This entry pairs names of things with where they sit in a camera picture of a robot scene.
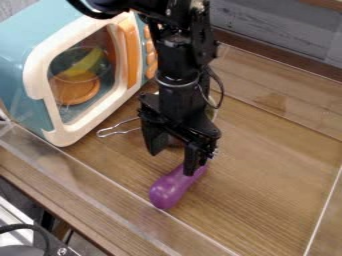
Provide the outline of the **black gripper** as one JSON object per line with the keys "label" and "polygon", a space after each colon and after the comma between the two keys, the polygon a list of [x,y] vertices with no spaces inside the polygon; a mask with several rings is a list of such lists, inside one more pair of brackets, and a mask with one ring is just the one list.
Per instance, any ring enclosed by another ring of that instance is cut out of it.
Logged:
{"label": "black gripper", "polygon": [[[168,146],[171,133],[184,141],[183,174],[192,176],[214,157],[221,130],[204,114],[210,79],[187,82],[156,80],[158,93],[139,95],[139,117],[147,150],[156,156]],[[150,115],[164,119],[158,122]]]}

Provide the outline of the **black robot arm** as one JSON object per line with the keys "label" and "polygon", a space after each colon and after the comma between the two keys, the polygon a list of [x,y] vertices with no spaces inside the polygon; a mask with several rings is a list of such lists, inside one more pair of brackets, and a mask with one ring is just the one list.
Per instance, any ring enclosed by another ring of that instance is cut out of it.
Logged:
{"label": "black robot arm", "polygon": [[219,128],[206,115],[210,82],[221,78],[210,63],[218,57],[210,0],[66,0],[84,15],[111,19],[134,11],[147,24],[158,57],[158,92],[139,96],[146,147],[159,154],[175,137],[184,143],[183,174],[194,175],[214,157]]}

